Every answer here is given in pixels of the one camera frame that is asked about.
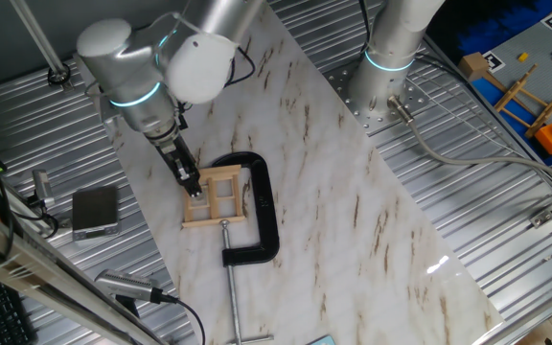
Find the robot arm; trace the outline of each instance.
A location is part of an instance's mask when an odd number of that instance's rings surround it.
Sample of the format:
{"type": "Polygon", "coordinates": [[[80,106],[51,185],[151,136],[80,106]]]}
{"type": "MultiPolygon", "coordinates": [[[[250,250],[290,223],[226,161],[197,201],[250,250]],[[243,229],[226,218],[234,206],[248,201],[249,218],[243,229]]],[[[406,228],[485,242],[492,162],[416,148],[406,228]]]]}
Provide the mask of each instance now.
{"type": "Polygon", "coordinates": [[[78,39],[78,53],[107,98],[155,146],[190,196],[201,195],[199,171],[180,135],[174,102],[202,104],[219,94],[262,3],[189,0],[174,32],[134,32],[125,20],[107,19],[78,39]]]}

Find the white marble surface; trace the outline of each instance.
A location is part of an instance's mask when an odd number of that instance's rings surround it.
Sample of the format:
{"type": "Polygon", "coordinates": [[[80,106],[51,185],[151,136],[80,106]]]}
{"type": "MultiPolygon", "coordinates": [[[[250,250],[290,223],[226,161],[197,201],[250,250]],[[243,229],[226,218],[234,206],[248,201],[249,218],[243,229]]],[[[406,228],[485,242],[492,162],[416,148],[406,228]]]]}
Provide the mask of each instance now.
{"type": "MultiPolygon", "coordinates": [[[[281,248],[270,263],[235,268],[242,335],[462,345],[501,322],[268,6],[249,32],[257,73],[195,105],[183,131],[200,167],[253,150],[269,168],[281,248]]],[[[240,59],[237,67],[246,72],[240,59]]],[[[183,190],[154,148],[122,122],[111,137],[181,299],[201,316],[208,344],[228,342],[220,227],[182,229],[183,190]]],[[[248,219],[230,226],[233,247],[258,240],[246,178],[248,219]]]]}

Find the metal rod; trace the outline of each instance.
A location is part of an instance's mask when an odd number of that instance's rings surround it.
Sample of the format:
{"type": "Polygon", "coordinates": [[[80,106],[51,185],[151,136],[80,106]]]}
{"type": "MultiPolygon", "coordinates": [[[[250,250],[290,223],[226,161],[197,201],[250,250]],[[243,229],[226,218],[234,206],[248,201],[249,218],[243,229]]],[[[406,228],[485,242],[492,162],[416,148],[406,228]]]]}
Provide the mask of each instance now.
{"type": "MultiPolygon", "coordinates": [[[[229,244],[229,231],[227,226],[229,225],[229,220],[224,219],[220,221],[222,225],[222,236],[225,241],[225,249],[229,249],[231,246],[229,244]]],[[[231,297],[231,312],[234,316],[234,334],[236,335],[236,345],[242,345],[242,332],[240,331],[240,317],[238,315],[238,300],[236,298],[236,281],[234,279],[234,267],[231,265],[227,266],[227,277],[229,278],[229,295],[231,297]]]]}
{"type": "MultiPolygon", "coordinates": [[[[267,335],[267,336],[264,336],[264,337],[248,339],[248,340],[243,341],[241,343],[241,345],[254,344],[254,343],[268,341],[268,340],[274,340],[274,335],[267,335]]],[[[236,345],[236,343],[227,343],[227,345],[236,345]]]]}
{"type": "Polygon", "coordinates": [[[53,72],[56,75],[66,75],[67,69],[58,58],[55,49],[53,49],[53,46],[35,20],[34,14],[31,12],[29,6],[27,6],[25,0],[10,0],[10,2],[53,72]]]}

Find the wooden frame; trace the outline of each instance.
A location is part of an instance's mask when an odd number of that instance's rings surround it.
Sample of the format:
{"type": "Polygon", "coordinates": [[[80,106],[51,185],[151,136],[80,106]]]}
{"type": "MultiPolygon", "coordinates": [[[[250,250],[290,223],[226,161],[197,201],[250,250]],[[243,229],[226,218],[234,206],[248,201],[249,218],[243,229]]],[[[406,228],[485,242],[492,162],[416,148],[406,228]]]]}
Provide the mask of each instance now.
{"type": "Polygon", "coordinates": [[[242,221],[245,216],[242,214],[242,196],[240,194],[240,170],[241,165],[226,166],[218,168],[200,169],[199,185],[203,189],[206,203],[203,205],[193,205],[191,197],[184,194],[184,222],[182,226],[198,227],[206,225],[217,225],[221,220],[227,219],[230,222],[242,221]],[[231,181],[231,195],[218,196],[217,182],[231,181]],[[221,217],[219,203],[223,200],[234,200],[236,215],[233,217],[221,217]],[[209,218],[203,220],[194,220],[194,210],[208,209],[209,218]]]}
{"type": "MultiPolygon", "coordinates": [[[[532,66],[532,68],[530,68],[530,70],[527,71],[527,73],[525,73],[525,75],[523,77],[521,77],[521,79],[517,80],[517,82],[515,82],[515,84],[509,90],[506,90],[504,92],[504,96],[494,106],[495,110],[497,110],[497,112],[503,111],[506,115],[512,117],[517,122],[519,122],[520,124],[527,127],[528,129],[525,132],[525,137],[528,138],[528,139],[532,138],[534,135],[536,135],[536,132],[538,131],[538,129],[540,129],[542,127],[542,125],[544,125],[546,120],[548,120],[548,118],[552,115],[552,101],[550,103],[547,103],[547,102],[541,100],[540,98],[536,97],[531,92],[529,92],[529,91],[527,91],[523,88],[523,86],[525,86],[525,84],[527,83],[527,79],[529,78],[529,76],[532,74],[532,72],[534,72],[534,70],[537,67],[538,67],[537,63],[534,64],[532,66]],[[529,97],[530,99],[534,100],[538,104],[544,106],[544,110],[542,111],[542,113],[539,116],[537,116],[536,121],[534,121],[534,123],[532,125],[529,125],[525,121],[521,120],[519,118],[519,116],[513,114],[508,109],[506,109],[506,104],[508,104],[508,102],[511,101],[511,100],[515,100],[517,103],[523,105],[517,99],[517,93],[519,93],[519,92],[522,93],[523,95],[529,97]]],[[[530,111],[529,108],[527,108],[524,105],[523,105],[523,107],[527,111],[529,111],[532,115],[534,115],[534,113],[532,111],[530,111]]]]}

